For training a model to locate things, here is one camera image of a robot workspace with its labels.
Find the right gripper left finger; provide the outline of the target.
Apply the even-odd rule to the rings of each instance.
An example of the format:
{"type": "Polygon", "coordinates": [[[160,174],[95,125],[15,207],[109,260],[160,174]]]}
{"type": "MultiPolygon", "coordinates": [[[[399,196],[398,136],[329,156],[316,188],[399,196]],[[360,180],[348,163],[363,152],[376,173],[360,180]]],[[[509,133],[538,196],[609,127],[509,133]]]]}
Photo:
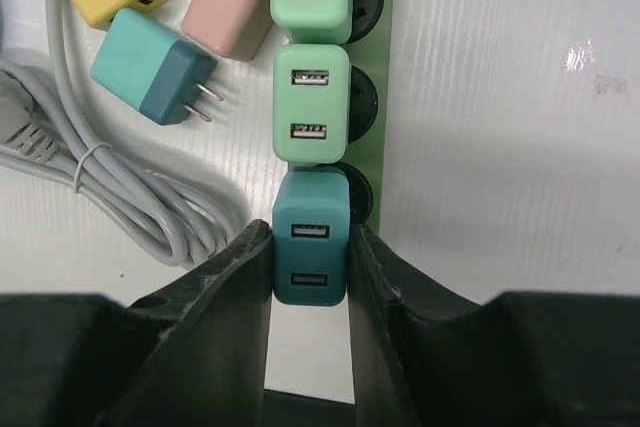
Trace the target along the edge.
{"type": "Polygon", "coordinates": [[[123,306],[98,294],[1,299],[5,426],[256,426],[273,238],[251,222],[220,254],[123,306]]]}

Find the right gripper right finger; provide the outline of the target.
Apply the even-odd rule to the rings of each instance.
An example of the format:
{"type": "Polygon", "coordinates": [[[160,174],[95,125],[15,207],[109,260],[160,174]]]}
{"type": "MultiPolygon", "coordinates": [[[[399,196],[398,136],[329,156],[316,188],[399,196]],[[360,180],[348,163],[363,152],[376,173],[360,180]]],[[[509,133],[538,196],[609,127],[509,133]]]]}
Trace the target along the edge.
{"type": "Polygon", "coordinates": [[[350,232],[361,426],[635,426],[639,301],[509,291],[474,303],[350,232]]]}

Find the teal charger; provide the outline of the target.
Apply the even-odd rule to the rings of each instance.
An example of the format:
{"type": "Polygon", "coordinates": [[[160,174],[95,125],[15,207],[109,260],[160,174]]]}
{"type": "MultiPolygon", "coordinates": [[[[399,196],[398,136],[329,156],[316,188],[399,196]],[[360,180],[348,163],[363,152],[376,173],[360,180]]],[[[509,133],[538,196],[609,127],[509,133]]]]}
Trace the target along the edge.
{"type": "Polygon", "coordinates": [[[123,8],[112,19],[90,68],[91,78],[160,126],[191,114],[212,118],[196,103],[203,94],[220,101],[207,83],[217,60],[153,18],[123,8]]]}
{"type": "Polygon", "coordinates": [[[285,175],[272,209],[273,292],[281,303],[342,302],[350,224],[349,183],[342,170],[297,167],[285,175]]]}

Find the green charger top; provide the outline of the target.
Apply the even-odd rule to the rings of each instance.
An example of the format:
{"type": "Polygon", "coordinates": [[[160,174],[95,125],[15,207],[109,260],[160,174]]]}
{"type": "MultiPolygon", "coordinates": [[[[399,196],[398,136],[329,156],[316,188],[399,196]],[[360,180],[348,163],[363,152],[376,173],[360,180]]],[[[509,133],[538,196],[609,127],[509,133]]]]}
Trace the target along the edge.
{"type": "Polygon", "coordinates": [[[273,59],[273,150],[288,163],[331,164],[348,144],[351,67],[338,45],[282,46],[273,59]]]}

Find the green power strip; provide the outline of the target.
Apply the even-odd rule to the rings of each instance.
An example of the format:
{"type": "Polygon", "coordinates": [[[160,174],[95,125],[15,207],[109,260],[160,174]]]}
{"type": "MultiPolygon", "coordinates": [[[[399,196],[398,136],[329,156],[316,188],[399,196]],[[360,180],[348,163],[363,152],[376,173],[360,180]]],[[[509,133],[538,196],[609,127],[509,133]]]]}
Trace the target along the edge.
{"type": "Polygon", "coordinates": [[[351,194],[351,220],[378,230],[381,222],[383,171],[388,113],[393,0],[353,0],[352,33],[338,45],[348,54],[351,89],[348,144],[331,164],[346,175],[351,194]]]}

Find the pink charger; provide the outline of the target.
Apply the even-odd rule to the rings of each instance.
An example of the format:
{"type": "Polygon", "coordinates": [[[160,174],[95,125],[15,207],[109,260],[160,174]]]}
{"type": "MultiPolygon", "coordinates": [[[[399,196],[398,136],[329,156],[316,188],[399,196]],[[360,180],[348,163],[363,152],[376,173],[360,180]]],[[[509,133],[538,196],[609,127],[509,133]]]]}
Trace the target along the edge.
{"type": "Polygon", "coordinates": [[[250,62],[271,26],[270,0],[191,0],[181,29],[219,56],[250,62]]]}

